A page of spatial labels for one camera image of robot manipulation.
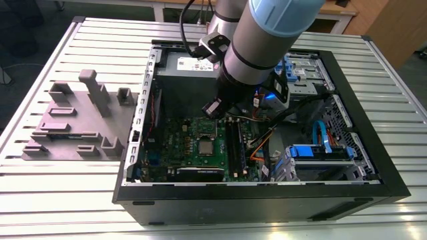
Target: blue led light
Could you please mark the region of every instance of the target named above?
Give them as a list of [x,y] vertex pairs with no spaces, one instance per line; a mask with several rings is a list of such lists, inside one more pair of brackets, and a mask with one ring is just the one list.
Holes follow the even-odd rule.
[[274,93],[270,93],[267,96],[266,96],[266,99],[273,99],[275,97],[275,94]]

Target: wooden cabinet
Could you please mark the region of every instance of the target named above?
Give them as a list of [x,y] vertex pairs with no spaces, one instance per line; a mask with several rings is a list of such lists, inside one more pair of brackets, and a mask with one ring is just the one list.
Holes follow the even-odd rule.
[[359,14],[345,34],[369,35],[398,69],[427,40],[426,0],[351,0]]

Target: floor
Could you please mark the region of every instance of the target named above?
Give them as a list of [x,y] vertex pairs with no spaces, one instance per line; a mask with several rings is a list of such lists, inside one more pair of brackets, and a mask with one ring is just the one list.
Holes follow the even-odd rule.
[[[10,85],[0,84],[0,132],[6,128],[38,78],[42,70],[41,65],[47,62],[75,16],[141,21],[155,20],[155,14],[150,7],[67,2],[66,10],[58,11],[53,1],[39,0],[38,3],[46,21],[45,25],[31,29],[39,42],[38,54],[31,57],[17,58],[0,46],[0,65],[3,67],[17,64],[39,64],[21,65],[6,70],[14,82]],[[5,2],[0,1],[0,11],[7,9]],[[181,11],[177,9],[166,9],[165,11],[165,19],[169,22],[178,22],[179,15]],[[198,11],[191,10],[186,22],[197,23],[197,21]],[[421,103],[427,107],[427,84],[425,83],[427,81],[427,60],[420,59],[414,54],[398,73]]]

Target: sticker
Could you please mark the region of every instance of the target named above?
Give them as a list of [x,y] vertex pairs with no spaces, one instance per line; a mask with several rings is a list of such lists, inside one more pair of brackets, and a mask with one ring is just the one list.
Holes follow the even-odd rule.
[[261,107],[261,100],[257,97],[254,98],[254,107]]
[[306,75],[306,72],[305,72],[303,69],[302,69],[302,70],[294,69],[294,73],[295,73],[297,75]]
[[178,59],[178,70],[185,71],[214,71],[214,64],[207,60],[198,60],[198,58],[194,57],[181,57]]
[[342,11],[341,14],[357,15],[357,13],[351,11]]
[[266,165],[262,166],[262,172],[266,174],[266,176],[269,176],[269,168],[266,167]]
[[273,158],[277,158],[277,157],[279,157],[281,156],[281,154],[282,154],[282,152],[279,152],[278,150],[277,151],[274,151],[274,154],[273,154]]

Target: green circuit board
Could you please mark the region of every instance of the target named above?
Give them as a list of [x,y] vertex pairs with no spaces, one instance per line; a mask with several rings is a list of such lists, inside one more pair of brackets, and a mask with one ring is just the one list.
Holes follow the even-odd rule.
[[[251,140],[254,136],[251,123],[242,121],[241,129],[243,140]],[[211,120],[206,117],[197,117],[166,120],[159,165],[150,168],[153,181],[166,182],[167,168],[179,166],[225,169],[225,181],[227,182],[253,182],[259,177],[257,166],[247,169],[246,176],[230,176],[225,119]]]

